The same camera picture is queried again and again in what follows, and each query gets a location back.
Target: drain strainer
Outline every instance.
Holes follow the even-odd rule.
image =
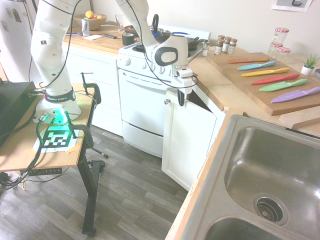
[[[275,197],[260,194],[254,199],[254,209],[256,213],[270,222],[281,225],[287,221],[287,213],[282,202]]]

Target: refrigerator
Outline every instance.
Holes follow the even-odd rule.
[[[91,10],[90,1],[82,0],[75,15]],[[32,0],[0,0],[0,64],[9,81],[42,82],[30,53],[36,9]]]

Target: cabinet door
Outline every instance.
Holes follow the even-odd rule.
[[[178,103],[177,95],[167,91],[162,171],[189,190],[206,160],[216,124],[216,116],[185,100]]]

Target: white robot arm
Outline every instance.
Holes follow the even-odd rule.
[[[78,0],[67,2],[39,1],[30,50],[43,84],[47,87],[44,98],[36,106],[34,122],[37,122],[44,112],[50,113],[46,123],[50,123],[59,112],[67,111],[71,120],[81,114],[67,67],[64,66],[65,58],[62,51],[62,42]],[[65,121],[66,119],[60,119],[56,123],[64,124]]]
[[[123,14],[141,38],[147,58],[159,66],[172,65],[171,83],[178,88],[180,105],[190,94],[193,83],[193,72],[188,66],[188,41],[184,36],[171,35],[165,42],[159,44],[147,23],[149,6],[147,0],[116,0]]]

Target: white cabinet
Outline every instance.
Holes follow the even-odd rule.
[[[62,49],[66,56],[68,43],[63,42]],[[87,83],[97,83],[101,94],[92,124],[122,136],[117,56],[116,53],[70,44],[66,67],[71,83],[82,82],[81,73],[93,73],[84,75]]]
[[[170,102],[165,112],[161,168],[189,190],[216,139],[225,113],[214,105],[214,111],[210,109],[216,112],[213,114],[188,100],[180,106],[177,95],[168,91],[166,96]]]

